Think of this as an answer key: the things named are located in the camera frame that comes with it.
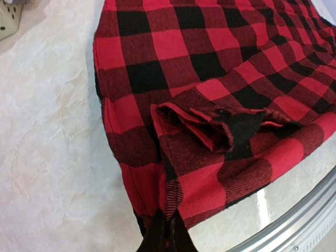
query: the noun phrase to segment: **stitching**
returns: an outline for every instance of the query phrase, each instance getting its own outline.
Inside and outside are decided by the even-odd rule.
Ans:
[[[98,80],[97,80],[97,81],[98,81],[98,85],[99,85],[99,89],[100,89],[100,82],[99,82],[99,79],[100,79],[100,75],[99,75],[99,69],[100,69],[100,68],[99,68],[99,65],[100,65],[100,64],[99,64],[98,47],[97,47],[97,45],[96,45],[96,39],[94,39],[94,43],[93,43],[93,45],[94,45],[94,50],[93,50],[93,51],[94,51],[94,55],[95,55],[95,57],[96,57],[96,59],[97,59],[97,64],[98,64],[98,65],[97,65],[97,67],[98,67],[98,71],[97,71]],[[110,101],[110,98],[104,96],[103,94],[101,95],[101,98],[102,98],[102,100],[104,100],[104,99],[108,99],[108,101],[111,102],[111,101]],[[108,120],[111,122],[111,118],[110,118],[109,113],[108,113]],[[116,142],[117,148],[120,150],[121,154],[122,154],[124,157],[126,157],[126,156],[124,155],[122,149],[119,147],[119,144],[118,144],[118,142],[117,142],[117,140],[116,140],[116,138],[115,138],[116,136],[115,136],[115,134],[114,134],[114,129],[113,129],[112,124],[111,124],[111,128],[112,128],[113,137],[114,137],[114,141]],[[146,209],[148,215],[151,216],[150,213],[149,213],[149,210],[148,210],[148,208],[147,208],[147,206],[146,206],[146,204],[144,203],[144,200],[142,199],[142,197],[141,197],[141,195],[140,195],[139,189],[137,188],[137,185],[135,184],[132,169],[130,168],[130,166],[129,166],[128,164],[125,164],[125,165],[126,165],[126,166],[128,167],[128,169],[130,170],[131,177],[132,177],[132,182],[133,182],[134,188],[135,188],[135,190],[136,190],[136,192],[137,192],[137,194],[138,194],[138,196],[139,196],[139,199],[141,200],[142,204],[144,205],[144,207],[145,207],[145,209]]]
[[[164,132],[164,134],[166,135],[166,130],[162,127],[162,123],[161,123],[161,117],[159,116],[159,123],[160,123],[160,127],[161,127],[161,129],[163,130],[163,132]],[[169,153],[170,153],[170,156],[172,157],[172,165],[173,165],[173,168],[175,167],[175,161],[174,161],[174,157],[173,157],[173,154],[172,154],[172,151],[171,151],[171,149],[170,149],[170,145],[169,145],[169,142],[168,142],[168,140],[167,140],[167,138],[166,138],[166,144],[167,144],[167,147],[168,147],[168,151],[169,151]],[[179,199],[178,199],[178,193],[177,193],[177,174],[176,174],[176,179],[174,179],[174,181],[175,181],[175,205],[177,206],[178,205],[178,203],[179,203]]]

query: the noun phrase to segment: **seam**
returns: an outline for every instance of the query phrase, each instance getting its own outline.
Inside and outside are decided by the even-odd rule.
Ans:
[[[94,51],[94,56],[96,57],[96,60],[97,60],[97,67],[98,67],[98,69],[97,69],[97,70],[98,70],[98,71],[97,71],[98,80],[97,80],[97,81],[98,81],[98,86],[99,86],[99,89],[100,89],[100,82],[99,82],[99,80],[100,80],[100,74],[99,74],[99,69],[100,69],[100,68],[99,68],[99,65],[100,65],[100,64],[99,64],[98,47],[97,47],[97,45],[96,45],[96,39],[94,39],[94,49],[93,49],[93,51]],[[103,95],[103,94],[101,94],[101,99],[102,99],[102,101],[103,101],[104,99],[109,99],[109,102],[111,102],[111,101],[110,101],[110,98],[106,97],[106,96]],[[122,149],[119,147],[119,144],[118,144],[118,142],[117,142],[117,139],[115,138],[116,136],[115,136],[115,134],[114,134],[114,129],[113,129],[113,125],[112,125],[112,123],[111,123],[111,128],[112,128],[112,133],[113,133],[114,141],[116,142],[117,148],[120,150],[122,156],[125,158],[126,156],[124,155]],[[144,202],[144,200],[142,199],[142,197],[141,197],[141,195],[140,195],[139,189],[137,188],[137,185],[135,184],[132,169],[130,168],[130,166],[129,166],[128,164],[125,164],[125,165],[128,167],[128,169],[129,169],[129,171],[130,171],[130,173],[131,173],[132,182],[133,182],[134,188],[135,188],[135,190],[136,190],[136,192],[137,192],[137,194],[138,194],[138,196],[139,196],[139,199],[141,200],[142,204],[144,205],[144,207],[145,207],[145,209],[146,209],[148,215],[151,216],[150,213],[149,213],[149,210],[148,210],[148,208],[147,208],[147,206],[146,206],[146,204],[145,204],[145,202]]]
[[[160,122],[160,127],[161,127],[161,129],[163,130],[163,132],[164,132],[164,134],[165,134],[165,136],[166,136],[166,130],[162,127],[162,123],[161,123],[161,120],[162,120],[162,118],[161,117],[159,117],[159,122]],[[170,153],[170,156],[172,157],[172,165],[173,165],[173,169],[175,169],[175,161],[174,161],[174,157],[173,157],[173,154],[172,154],[172,151],[171,151],[171,148],[170,148],[170,145],[169,145],[169,142],[168,142],[168,140],[167,139],[165,139],[165,141],[166,141],[166,144],[167,144],[167,147],[168,147],[168,151],[169,151],[169,153]],[[178,199],[178,193],[177,193],[177,190],[178,190],[178,186],[177,186],[177,179],[178,179],[178,176],[177,176],[177,172],[175,171],[175,173],[176,173],[176,179],[174,179],[174,184],[175,184],[175,205],[176,205],[176,208],[177,208],[177,206],[178,206],[178,203],[179,203],[179,199]]]

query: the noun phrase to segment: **metal edge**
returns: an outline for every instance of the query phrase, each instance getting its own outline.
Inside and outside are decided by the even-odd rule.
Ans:
[[[336,193],[336,166],[299,203],[256,235],[227,252],[281,251],[317,217]]]

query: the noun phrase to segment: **red and black plaid fabric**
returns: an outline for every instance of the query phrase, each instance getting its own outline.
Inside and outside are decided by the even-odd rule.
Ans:
[[[309,0],[106,0],[103,122],[135,212],[187,227],[336,130],[336,29]]]

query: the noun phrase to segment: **red square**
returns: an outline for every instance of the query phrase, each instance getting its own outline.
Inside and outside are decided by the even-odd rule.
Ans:
[[[96,38],[94,43],[99,69],[108,70],[125,66],[120,37]]]
[[[302,161],[305,155],[304,150],[300,141],[296,139],[284,139],[264,153],[262,158],[266,159],[272,166],[271,181],[281,177]]]
[[[123,134],[128,130],[144,126],[137,102],[132,94],[115,102],[106,103],[104,117],[105,120],[108,118],[115,134]]]
[[[275,9],[276,8],[273,1],[265,1],[264,3],[265,3],[265,5],[267,7],[271,8],[271,9]]]
[[[194,216],[195,212],[210,211],[225,204],[225,188],[217,176],[222,166],[223,162],[211,164],[179,178],[183,190],[183,201],[179,210],[184,218]]]
[[[188,55],[180,30],[166,30],[152,33],[154,48],[159,60]]]
[[[320,31],[312,30],[312,32],[314,33],[314,36],[319,45],[323,45],[326,42],[323,38],[321,38]]]
[[[116,11],[117,7],[116,7],[116,0],[106,0],[104,7],[103,7],[103,11]]]
[[[299,121],[310,111],[307,106],[290,96],[278,97],[274,100],[274,104],[278,105],[294,121]]]
[[[239,47],[224,49],[221,51],[217,51],[216,53],[218,55],[221,67],[226,72],[230,72],[232,69],[238,67],[244,62],[241,54],[242,52],[240,51]]]
[[[217,79],[211,79],[200,83],[197,90],[208,100],[214,101],[223,98],[230,94],[230,92]]]
[[[288,26],[285,25],[285,23],[283,26],[277,26],[277,29],[279,31],[280,36],[293,39],[292,33],[290,32]]]
[[[302,16],[310,17],[310,14],[308,13],[307,7],[304,4],[298,4],[298,7],[300,8],[300,11],[302,12]]]
[[[288,3],[287,1],[282,1],[281,3],[284,5],[285,10],[290,13],[295,13],[294,9],[292,8],[292,4]]]
[[[321,82],[313,79],[313,78],[304,78],[300,81],[300,85],[308,88],[313,93],[318,94],[319,96],[323,97],[325,92],[329,89],[328,86],[322,84]]]
[[[248,61],[241,64],[239,67],[236,67],[235,70],[248,84],[265,77]]]
[[[289,43],[285,44],[283,47],[285,48],[288,45],[290,46],[290,51],[289,50],[284,51],[282,53],[283,55],[288,55],[289,53],[294,53],[295,59],[296,59],[295,62],[298,62],[298,61],[306,58],[306,55],[303,52],[302,44],[300,44],[296,41],[290,41]],[[287,61],[287,64],[291,65],[291,64],[294,64],[295,62],[294,61],[293,62]]]
[[[229,28],[211,28],[206,31],[215,51],[240,47],[238,40],[233,36]]]
[[[306,29],[304,28],[298,28],[298,32],[300,34],[300,37],[302,39],[302,42],[305,44],[305,45],[311,45],[312,42],[307,34],[307,31]]]
[[[268,50],[265,50],[264,54],[277,72],[288,67],[285,58],[278,47],[271,47]]]
[[[269,42],[266,23],[256,23],[251,25],[257,36],[257,47],[261,47]]]

